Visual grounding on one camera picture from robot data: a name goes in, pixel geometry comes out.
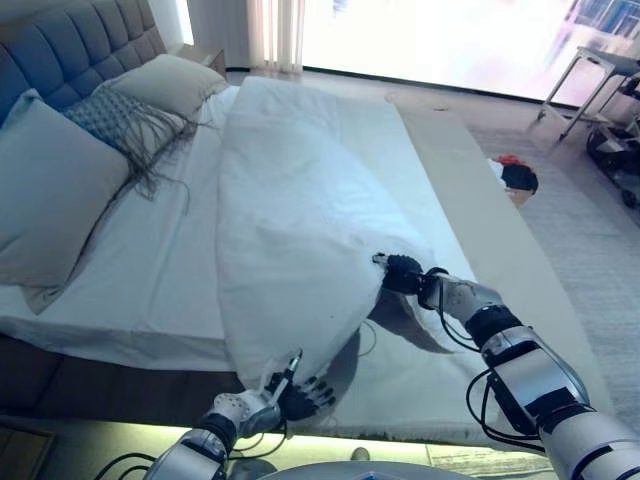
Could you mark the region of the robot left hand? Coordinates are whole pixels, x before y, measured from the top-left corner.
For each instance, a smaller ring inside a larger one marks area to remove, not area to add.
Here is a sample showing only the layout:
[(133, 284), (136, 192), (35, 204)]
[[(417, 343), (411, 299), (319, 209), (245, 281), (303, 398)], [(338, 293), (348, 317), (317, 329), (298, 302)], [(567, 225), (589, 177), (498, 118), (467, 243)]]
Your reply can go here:
[(286, 362), (285, 368), (272, 373), (266, 391), (276, 401), (280, 418), (284, 422), (297, 422), (318, 415), (336, 403), (334, 388), (316, 376), (295, 383), (294, 376), (301, 364), (303, 350), (298, 349)]

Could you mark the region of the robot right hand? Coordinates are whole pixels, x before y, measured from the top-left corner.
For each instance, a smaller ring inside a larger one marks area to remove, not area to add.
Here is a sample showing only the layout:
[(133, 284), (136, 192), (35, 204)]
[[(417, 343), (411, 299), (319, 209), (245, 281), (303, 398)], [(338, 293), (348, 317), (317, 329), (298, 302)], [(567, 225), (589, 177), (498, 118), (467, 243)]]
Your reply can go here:
[(419, 293), (423, 269), (415, 259), (406, 255), (377, 253), (372, 257), (372, 261), (384, 270), (384, 289), (403, 295)]

